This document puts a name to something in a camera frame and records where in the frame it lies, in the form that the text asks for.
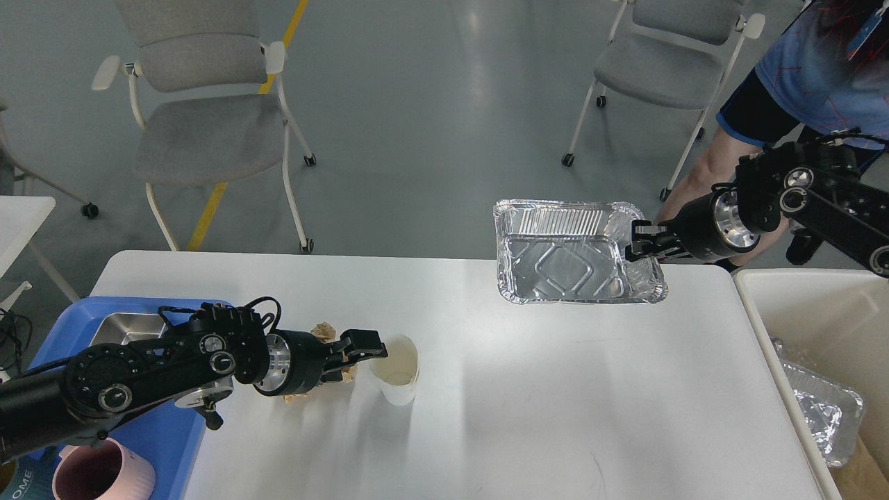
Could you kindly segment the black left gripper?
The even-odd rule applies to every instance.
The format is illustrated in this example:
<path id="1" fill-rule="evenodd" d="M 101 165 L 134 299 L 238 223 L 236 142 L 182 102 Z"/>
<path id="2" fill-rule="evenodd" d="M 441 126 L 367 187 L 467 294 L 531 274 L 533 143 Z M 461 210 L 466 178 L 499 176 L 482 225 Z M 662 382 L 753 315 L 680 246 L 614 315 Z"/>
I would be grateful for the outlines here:
<path id="1" fill-rule="evenodd" d="M 347 329 L 334 342 L 305 331 L 276 330 L 265 336 L 269 368 L 254 389 L 263 396 L 305 394 L 325 383 L 339 383 L 349 368 L 390 355 L 377 331 Z"/>

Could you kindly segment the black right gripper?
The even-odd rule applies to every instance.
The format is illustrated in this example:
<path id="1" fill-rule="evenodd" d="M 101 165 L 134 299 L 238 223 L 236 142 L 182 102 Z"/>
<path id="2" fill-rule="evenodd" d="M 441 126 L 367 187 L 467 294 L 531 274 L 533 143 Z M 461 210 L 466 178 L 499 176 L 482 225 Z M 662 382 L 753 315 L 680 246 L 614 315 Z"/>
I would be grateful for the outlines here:
<path id="1" fill-rule="evenodd" d="M 698 260 L 719 260 L 753 251 L 760 235 L 740 218 L 736 189 L 718 189 L 684 205 L 669 226 L 648 219 L 631 222 L 631 241 L 624 259 L 677 258 L 688 253 Z"/>

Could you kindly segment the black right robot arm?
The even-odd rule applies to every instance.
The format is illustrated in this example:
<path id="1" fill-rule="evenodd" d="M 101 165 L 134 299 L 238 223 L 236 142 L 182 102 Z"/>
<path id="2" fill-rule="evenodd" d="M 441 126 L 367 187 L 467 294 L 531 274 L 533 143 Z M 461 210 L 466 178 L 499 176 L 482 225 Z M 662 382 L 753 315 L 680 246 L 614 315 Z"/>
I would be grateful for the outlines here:
<path id="1" fill-rule="evenodd" d="M 851 139 L 887 145 L 885 138 L 852 129 L 742 156 L 732 181 L 713 184 L 675 217 L 632 222 L 626 260 L 713 262 L 747 254 L 787 219 L 797 225 L 786 254 L 792 265 L 803 265 L 827 243 L 886 278 L 887 192 L 861 182 L 854 152 L 845 146 Z"/>

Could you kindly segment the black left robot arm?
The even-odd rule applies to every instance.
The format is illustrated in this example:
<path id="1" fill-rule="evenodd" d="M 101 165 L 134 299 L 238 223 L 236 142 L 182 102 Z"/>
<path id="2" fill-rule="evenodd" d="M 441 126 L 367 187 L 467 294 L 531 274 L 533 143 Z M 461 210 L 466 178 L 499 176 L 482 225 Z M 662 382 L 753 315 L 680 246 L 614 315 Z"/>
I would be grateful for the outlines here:
<path id="1" fill-rule="evenodd" d="M 165 330 L 126 344 L 95 344 L 2 383 L 2 463 L 54 445 L 98 445 L 121 425 L 175 401 L 212 431 L 224 421 L 217 406 L 231 390 L 253 386 L 265 397 L 306 394 L 339 383 L 359 362 L 384 360 L 380 333 L 347 329 L 332 342 L 279 327 L 281 304 L 260 314 L 258 297 L 241 306 L 162 305 Z"/>

